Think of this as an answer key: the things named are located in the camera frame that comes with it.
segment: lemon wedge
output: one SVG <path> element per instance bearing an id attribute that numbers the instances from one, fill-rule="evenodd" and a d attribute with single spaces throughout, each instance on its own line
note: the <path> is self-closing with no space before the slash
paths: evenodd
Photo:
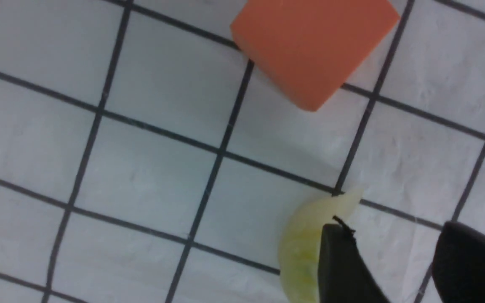
<path id="1" fill-rule="evenodd" d="M 291 303 L 319 303 L 317 265 L 321 230 L 337 215 L 347 220 L 362 198 L 356 189 L 301 205 L 289 219 L 278 247 L 280 280 Z"/>

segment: lemon slice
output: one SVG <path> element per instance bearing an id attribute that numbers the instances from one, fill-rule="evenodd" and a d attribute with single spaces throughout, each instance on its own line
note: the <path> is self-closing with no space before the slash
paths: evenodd
<path id="1" fill-rule="evenodd" d="M 301 205 L 283 230 L 278 247 L 280 280 L 291 303 L 319 303 L 317 265 L 321 230 L 333 216 L 347 220 L 362 198 L 356 189 Z"/>

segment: grid paper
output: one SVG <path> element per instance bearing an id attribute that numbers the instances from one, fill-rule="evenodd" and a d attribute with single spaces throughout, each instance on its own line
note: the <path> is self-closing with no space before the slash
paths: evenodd
<path id="1" fill-rule="evenodd" d="M 206 207 L 210 200 L 211 196 L 214 196 L 213 190 L 214 185 L 217 182 L 220 182 L 221 179 L 217 180 L 217 176 L 221 173 L 224 173 L 225 170 L 227 171 L 227 167 L 235 167 L 234 170 L 237 170 L 237 165 L 244 165 L 245 167 L 253 167 L 260 171 L 264 171 L 267 173 L 271 173 L 277 176 L 281 176 L 287 180 L 291 180 L 297 184 L 301 184 L 301 186 L 306 186 L 308 188 L 312 188 L 314 190 L 318 190 L 321 192 L 327 192 L 330 194 L 338 194 L 342 191 L 342 188 L 345 188 L 346 182 L 348 182 L 348 174 L 350 173 L 350 168 L 355 161 L 355 157 L 357 155 L 357 150 L 360 147 L 360 144 L 363 139 L 363 135 L 366 131 L 366 126 L 370 123 L 370 119 L 372 117 L 372 113 L 374 109 L 377 109 L 376 106 L 385 105 L 394 109 L 398 109 L 404 113 L 409 115 L 415 115 L 425 121 L 431 121 L 431 123 L 435 123 L 439 127 L 446 127 L 447 129 L 452 129 L 454 131 L 461 132 L 462 134 L 466 134 L 469 137 L 477 138 L 483 140 L 483 146 L 477 159 L 474 163 L 474 167 L 468 180 L 466 181 L 466 185 L 464 186 L 464 190 L 461 194 L 461 197 L 453 211 L 453 215 L 451 219 L 456 221 L 460 218 L 460 213 L 464 209 L 466 202 L 469 199 L 469 194 L 471 193 L 472 189 L 475 186 L 475 181 L 477 181 L 477 176 L 479 176 L 480 171 L 483 170 L 483 163 L 485 161 L 485 131 L 474 127 L 468 127 L 463 125 L 462 123 L 458 123 L 449 119 L 445 119 L 439 115 L 430 113 L 428 111 L 423 111 L 417 107 L 408 105 L 405 102 L 400 102 L 395 100 L 394 98 L 390 98 L 388 96 L 383 96 L 381 94 L 381 90 L 385 84 L 385 79 L 387 74 L 389 73 L 391 66 L 393 64 L 393 60 L 397 53 L 397 50 L 400 45 L 400 41 L 402 41 L 402 37 L 405 34 L 406 26 L 409 23 L 410 16 L 412 15 L 413 11 L 417 8 L 414 8 L 415 2 L 422 2 L 422 0 L 408 0 L 405 6 L 405 9 L 402 13 L 402 19 L 396 29 L 396 32 L 393 34 L 393 39 L 389 50 L 386 54 L 383 66 L 381 71 L 379 72 L 379 76 L 377 77 L 377 81 L 373 89 L 367 90 L 365 88 L 360 88 L 358 86 L 352 84 L 344 84 L 342 89 L 346 92 L 354 93 L 358 96 L 368 98 L 369 101 L 366 105 L 366 108 L 363 112 L 362 118 L 358 124 L 358 128 L 354 135 L 354 140 L 350 145 L 350 149 L 348 151 L 346 160 L 344 161 L 343 167 L 339 173 L 337 178 L 336 184 L 333 186 L 331 184 L 326 184 L 326 182 L 318 182 L 316 178 L 301 176 L 298 174 L 294 174 L 290 171 L 279 169 L 278 167 L 265 164 L 260 161 L 255 161 L 252 157 L 245 157 L 243 155 L 234 153 L 229 151 L 228 145 L 232 134 L 234 131 L 237 130 L 236 122 L 237 118 L 239 117 L 239 113 L 241 111 L 241 107 L 243 103 L 246 102 L 245 94 L 248 91 L 248 87 L 250 81 L 253 79 L 253 75 L 256 74 L 256 69 L 254 68 L 254 64 L 251 61 L 246 63 L 246 67 L 244 68 L 244 72 L 241 75 L 242 80 L 238 84 L 237 95 L 235 97 L 235 103 L 231 109 L 231 113 L 229 114 L 229 119 L 225 128 L 223 129 L 223 134 L 221 136 L 221 142 L 219 144 L 215 144 L 213 140 L 205 140 L 208 143 L 203 142 L 202 140 L 196 140 L 196 136 L 188 136 L 187 134 L 179 134 L 177 132 L 172 132 L 169 129 L 158 127 L 153 124 L 147 123 L 145 121 L 141 121 L 139 119 L 135 119 L 133 117 L 128 117 L 127 115 L 123 115 L 118 113 L 118 111 L 112 111 L 107 107 L 108 98 L 110 96 L 110 92 L 113 87 L 114 77 L 116 77 L 116 69 L 118 68 L 118 63 L 121 58 L 121 53 L 123 49 L 123 45 L 125 43 L 125 36 L 128 34 L 127 29 L 129 27 L 129 20 L 131 19 L 131 15 L 134 16 L 143 16 L 147 18 L 154 19 L 156 21 L 160 21 L 160 23 L 169 24 L 172 27 L 182 29 L 182 31 L 191 33 L 199 39 L 205 39 L 212 41 L 216 44 L 221 45 L 222 47 L 227 47 L 233 50 L 237 50 L 237 46 L 229 39 L 219 36 L 215 33 L 211 33 L 205 31 L 204 29 L 200 29 L 199 27 L 195 27 L 194 25 L 190 25 L 188 23 L 184 23 L 183 21 L 179 21 L 177 19 L 173 19 L 169 16 L 163 15 L 160 12 L 156 12 L 150 8 L 146 8 L 145 5 L 138 5 L 135 4 L 133 0 L 104 0 L 106 3 L 110 3 L 115 8 L 120 7 L 122 9 L 122 15 L 120 18 L 119 27 L 116 33 L 115 45 L 113 46 L 113 51 L 110 56 L 109 65 L 106 71 L 106 77 L 104 79 L 104 86 L 102 88 L 102 94 L 100 97 L 100 102 L 98 104 L 92 104 L 89 100 L 80 100 L 74 96 L 70 96 L 68 94 L 63 94 L 58 92 L 57 90 L 53 90 L 53 88 L 46 88 L 42 85 L 35 84 L 35 81 L 28 81 L 25 79 L 21 79 L 19 77 L 15 77 L 3 71 L 0 71 L 0 80 L 4 82 L 8 82 L 10 84 L 14 84 L 19 86 L 20 88 L 25 88 L 27 90 L 32 90 L 33 92 L 37 92 L 42 94 L 43 96 L 49 96 L 50 98 L 54 98 L 56 100 L 65 102 L 66 104 L 72 105 L 74 108 L 79 109 L 80 111 L 89 112 L 90 116 L 92 117 L 92 127 L 91 131 L 88 135 L 88 138 L 85 143 L 85 151 L 83 151 L 83 155 L 81 157 L 81 161 L 79 163 L 79 168 L 77 170 L 77 176 L 72 186 L 72 191 L 70 193 L 68 201 L 62 201 L 59 198 L 50 197 L 50 194 L 43 194 L 40 192 L 36 192 L 34 190 L 28 189 L 27 186 L 19 186 L 12 182 L 8 182 L 6 180 L 2 180 L 0 178 L 0 186 L 3 188 L 7 188 L 9 190 L 19 192 L 27 197 L 30 197 L 37 201 L 42 201 L 47 203 L 48 205 L 52 205 L 57 207 L 58 209 L 63 210 L 61 222 L 59 228 L 56 232 L 55 241 L 53 244 L 53 249 L 51 251 L 50 261 L 48 264 L 48 274 L 46 276 L 46 284 L 37 284 L 33 282 L 28 282 L 25 279 L 15 278 L 12 275 L 4 274 L 0 272 L 0 279 L 6 280 L 13 284 L 18 284 L 27 288 L 30 288 L 35 291 L 42 292 L 42 302 L 46 303 L 48 300 L 50 302 L 54 301 L 55 299 L 50 299 L 50 297 L 56 297 L 60 299 L 64 299 L 66 301 L 71 302 L 86 302 L 83 299 L 79 299 L 78 297 L 73 297 L 75 294 L 67 294 L 62 293 L 54 290 L 53 282 L 54 282 L 54 273 L 56 272 L 56 262 L 58 259 L 58 253 L 61 249 L 61 244 L 64 241 L 66 231 L 71 228 L 69 222 L 73 220 L 75 214 L 81 215 L 83 217 L 92 218 L 98 222 L 104 222 L 111 224 L 113 226 L 120 226 L 122 228 L 133 230 L 140 232 L 141 234 L 148 234 L 154 236 L 154 238 L 159 238 L 163 240 L 167 240 L 174 243 L 179 243 L 183 245 L 181 250 L 181 257 L 179 258 L 179 262 L 177 263 L 176 268 L 174 268 L 174 275 L 173 280 L 171 280 L 171 284 L 169 285 L 169 290 L 167 291 L 167 296 L 165 298 L 166 303 L 171 303 L 176 297 L 177 289 L 179 287 L 181 278 L 183 277 L 183 271 L 185 269 L 185 265 L 190 257 L 194 257 L 191 255 L 192 251 L 200 251 L 210 255 L 215 255 L 217 257 L 221 257 L 223 259 L 227 259 L 230 261 L 234 261 L 235 263 L 240 263 L 248 267 L 256 268 L 258 270 L 268 272 L 270 274 L 278 275 L 279 270 L 274 268 L 271 265 L 257 262 L 252 260 L 251 258 L 245 258 L 237 255 L 237 252 L 229 252 L 223 251 L 217 248 L 214 248 L 211 245 L 205 245 L 199 242 L 200 236 L 198 234 L 198 230 L 200 228 L 200 223 L 202 223 L 203 218 L 207 215 Z M 482 20 L 485 22 L 485 12 L 479 11 L 475 8 L 471 8 L 470 6 L 466 6 L 461 4 L 460 2 L 454 2 L 450 0 L 435 0 L 436 3 L 439 5 L 443 5 L 443 9 L 446 6 L 448 8 L 453 8 L 457 12 L 461 12 L 465 15 L 469 15 L 469 18 L 473 18 L 474 20 Z M 150 228 L 144 225 L 139 225 L 135 223 L 131 223 L 128 221 L 124 221 L 119 218 L 115 218 L 108 215 L 103 215 L 101 213 L 96 213 L 94 211 L 88 210 L 83 207 L 76 206 L 77 199 L 79 198 L 80 188 L 83 184 L 84 177 L 86 175 L 86 169 L 88 167 L 88 163 L 90 161 L 94 146 L 96 144 L 96 140 L 98 139 L 99 129 L 101 126 L 101 122 L 110 119 L 113 121 L 118 121 L 123 123 L 126 126 L 130 126 L 133 128 L 138 128 L 144 130 L 148 133 L 153 133 L 155 135 L 161 136 L 163 138 L 173 139 L 177 142 L 182 144 L 186 144 L 187 146 L 192 146 L 192 148 L 197 148 L 204 152 L 214 154 L 214 158 L 211 158 L 212 161 L 212 170 L 208 174 L 208 179 L 206 181 L 204 192 L 202 197 L 200 198 L 199 206 L 196 209 L 196 214 L 194 215 L 194 220 L 192 221 L 189 233 L 186 235 L 177 234 L 177 232 L 171 234 L 168 232 L 164 232 L 158 229 Z M 381 203 L 377 203 L 374 201 L 370 201 L 368 199 L 363 199 L 361 202 L 362 205 L 369 207 L 373 210 L 388 213 L 390 215 L 394 215 L 396 217 L 402 218 L 406 220 L 406 222 L 413 222 L 420 226 L 425 226 L 427 228 L 433 229 L 435 231 L 439 231 L 441 229 L 442 222 L 434 222 L 431 219 L 421 217 L 419 215 L 414 215 L 409 211 L 404 211 L 401 209 L 396 209 L 394 207 L 389 207 L 383 205 Z M 208 255 L 201 255 L 200 259 L 202 262 L 207 262 Z M 423 278 L 423 282 L 419 288 L 419 291 L 414 298 L 415 303 L 423 302 L 424 294 L 426 287 L 431 282 L 431 276 L 429 269 L 425 273 Z"/>

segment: black grid line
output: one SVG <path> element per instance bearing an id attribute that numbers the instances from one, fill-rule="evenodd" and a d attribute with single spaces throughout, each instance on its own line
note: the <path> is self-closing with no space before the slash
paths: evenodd
<path id="1" fill-rule="evenodd" d="M 467 198 L 469 197 L 471 190 L 473 190 L 473 186 L 475 184 L 475 181 L 477 180 L 477 176 L 480 172 L 484 159 L 485 159 L 485 142 L 484 142 L 484 145 L 482 146 L 482 150 L 480 151 L 479 157 L 475 162 L 475 165 L 473 167 L 473 171 L 471 172 L 469 180 L 467 181 L 465 190 L 461 194 L 460 201 L 458 201 L 458 205 L 456 205 L 454 214 L 450 219 L 451 221 L 457 221 L 458 218 L 460 217 L 460 213 L 464 209 L 465 203 L 467 202 Z M 426 288 L 428 287 L 430 275 L 431 275 L 431 265 L 429 266 L 428 271 L 424 276 L 423 282 L 419 288 L 419 293 L 418 295 L 416 295 L 414 303 L 421 303 L 422 299 L 424 298 L 424 294 L 426 293 Z"/>
<path id="2" fill-rule="evenodd" d="M 485 12 L 479 11 L 468 5 L 465 5 L 456 1 L 452 1 L 452 0 L 434 0 L 434 1 L 485 21 Z"/>
<path id="3" fill-rule="evenodd" d="M 173 19 L 173 18 L 168 17 L 166 15 L 163 15 L 159 12 L 150 10 L 148 8 L 144 8 L 144 7 L 139 6 L 137 4 L 134 4 L 132 6 L 132 11 L 135 11 L 135 12 L 140 13 L 142 15 L 151 17 L 151 18 L 156 19 L 158 21 L 162 21 L 166 24 L 172 25 L 172 26 L 177 27 L 179 29 L 182 29 L 184 31 L 194 33 L 195 35 L 198 35 L 198 36 L 203 37 L 203 38 L 208 39 L 208 40 L 212 40 L 214 42 L 225 45 L 225 46 L 232 48 L 234 50 L 239 50 L 239 46 L 237 46 L 235 44 L 235 42 L 233 42 L 229 39 L 226 39 L 226 38 L 218 36 L 214 33 L 205 31 L 203 29 L 195 27 L 194 25 L 190 25 L 188 23 L 184 23 L 184 22 L 179 21 L 177 19 Z"/>
<path id="4" fill-rule="evenodd" d="M 46 289 L 46 287 L 42 286 L 42 285 L 39 285 L 39 284 L 35 284 L 35 283 L 31 283 L 31 282 L 27 282 L 25 280 L 22 280 L 22 279 L 19 279 L 19 278 L 15 278 L 13 276 L 9 276 L 8 274 L 2 274 L 0 273 L 0 280 L 3 280 L 3 281 L 6 281 L 6 282 L 9 282 L 9 283 L 12 283 L 12 284 L 17 284 L 17 285 L 20 285 L 20 286 L 23 286 L 25 288 L 29 288 L 31 290 L 35 290 L 35 291 L 39 291 L 39 292 L 42 292 L 42 293 L 45 293 L 46 291 L 48 291 Z M 78 299 L 78 298 L 75 298 L 71 295 L 65 295 L 65 294 L 62 294 L 60 292 L 54 292 L 54 291 L 48 291 L 50 293 L 50 295 L 53 295 L 55 297 L 59 297 L 61 299 L 65 299 L 69 302 L 73 302 L 73 303 L 87 303 L 86 301 L 83 301 L 81 299 Z"/>
<path id="5" fill-rule="evenodd" d="M 218 175 L 218 171 L 220 170 L 222 159 L 227 150 L 227 144 L 229 144 L 231 134 L 233 133 L 233 127 L 235 127 L 235 122 L 237 122 L 237 117 L 239 115 L 241 105 L 243 104 L 242 102 L 244 100 L 246 88 L 248 88 L 248 83 L 250 82 L 250 77 L 252 76 L 253 69 L 254 69 L 254 62 L 249 60 L 246 66 L 246 71 L 242 78 L 243 80 L 241 81 L 239 92 L 237 93 L 235 104 L 233 105 L 233 110 L 231 111 L 231 115 L 229 116 L 229 122 L 227 123 L 227 127 L 224 132 L 224 137 L 222 138 L 220 149 L 214 161 L 214 165 L 212 167 L 211 174 L 208 178 L 207 186 L 205 187 L 205 191 L 203 193 L 200 206 L 198 207 L 196 217 L 194 218 L 194 222 L 192 223 L 190 234 L 188 235 L 189 243 L 187 243 L 184 246 L 183 253 L 181 254 L 181 259 L 179 260 L 179 264 L 177 265 L 177 269 L 175 270 L 175 274 L 173 275 L 173 280 L 171 281 L 171 285 L 168 291 L 168 295 L 166 296 L 165 303 L 171 303 L 171 301 L 173 301 L 173 297 L 175 296 L 175 291 L 177 290 L 177 286 L 179 285 L 179 280 L 181 280 L 181 275 L 183 274 L 184 266 L 188 260 L 188 255 L 192 247 L 192 242 L 194 242 L 194 238 L 196 237 L 196 233 L 198 232 L 198 228 L 200 226 L 201 220 L 203 218 L 203 214 L 205 212 L 205 207 L 207 206 L 208 199 L 210 197 L 212 188 L 214 186 L 214 181 L 216 181 L 216 177 Z"/>
<path id="6" fill-rule="evenodd" d="M 117 62 L 119 61 L 119 55 L 121 54 L 121 48 L 123 48 L 123 40 L 125 38 L 125 33 L 127 31 L 128 20 L 131 16 L 131 5 L 133 0 L 127 0 L 127 6 L 123 10 L 123 15 L 121 16 L 121 23 L 119 25 L 119 30 L 117 32 L 117 38 L 115 40 L 115 46 L 112 53 L 112 58 L 110 59 L 108 74 L 106 75 L 106 81 L 104 83 L 104 88 L 102 89 L 102 97 L 100 98 L 99 106 L 95 114 L 95 119 L 93 120 L 93 126 L 91 127 L 91 132 L 89 133 L 89 138 L 87 139 L 87 144 L 85 151 L 83 152 L 83 157 L 80 162 L 80 166 L 77 171 L 77 176 L 75 179 L 75 184 L 72 189 L 71 196 L 69 198 L 69 207 L 73 207 L 76 203 L 77 194 L 80 191 L 81 181 L 83 180 L 83 175 L 85 175 L 85 170 L 87 168 L 87 163 L 89 162 L 89 157 L 91 156 L 91 151 L 93 150 L 93 145 L 96 140 L 96 135 L 100 127 L 100 121 L 102 119 L 102 111 L 106 107 L 106 102 L 108 100 L 109 92 L 112 87 L 113 77 L 115 75 L 115 69 L 117 67 Z M 50 292 L 52 290 L 53 275 L 56 270 L 57 255 L 59 253 L 59 248 L 69 223 L 69 218 L 71 215 L 70 209 L 66 209 L 62 217 L 61 224 L 57 231 L 56 240 L 54 241 L 52 254 L 50 255 L 50 263 L 48 265 L 48 274 L 46 277 L 46 291 L 44 293 L 42 303 L 48 303 L 50 298 Z"/>
<path id="7" fill-rule="evenodd" d="M 379 77 L 377 77 L 377 81 L 375 87 L 373 88 L 370 100 L 368 101 L 366 110 L 362 115 L 362 119 L 360 120 L 360 124 L 358 125 L 357 133 L 354 136 L 353 143 L 351 145 L 351 148 L 349 149 L 347 158 L 345 159 L 344 165 L 338 177 L 338 181 L 336 182 L 335 188 L 337 188 L 338 190 L 342 190 L 342 187 L 345 183 L 345 179 L 347 178 L 347 174 L 349 173 L 349 169 L 351 168 L 351 165 L 353 163 L 354 156 L 357 153 L 358 146 L 362 141 L 362 136 L 364 135 L 364 131 L 366 130 L 366 126 L 368 125 L 368 121 L 370 120 L 370 115 L 372 114 L 373 108 L 375 107 L 377 97 L 379 96 L 379 92 L 381 92 L 383 83 L 385 83 L 385 77 L 389 72 L 390 66 L 392 65 L 392 60 L 394 59 L 394 55 L 396 54 L 396 50 L 398 49 L 398 45 L 400 44 L 400 40 L 408 23 L 409 15 L 411 10 L 413 9 L 413 5 L 414 0 L 408 0 L 404 12 L 402 13 L 402 18 L 400 19 L 400 23 L 398 24 L 398 29 L 394 34 L 394 38 L 392 39 L 389 51 L 387 52 L 385 57 L 385 62 L 383 63 L 381 71 L 379 72 Z"/>

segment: orange sponge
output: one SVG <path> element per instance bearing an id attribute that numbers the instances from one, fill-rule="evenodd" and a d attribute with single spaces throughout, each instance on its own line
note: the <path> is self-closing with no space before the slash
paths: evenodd
<path id="1" fill-rule="evenodd" d="M 388 0 L 249 0 L 231 31 L 292 102 L 317 111 L 398 19 Z"/>

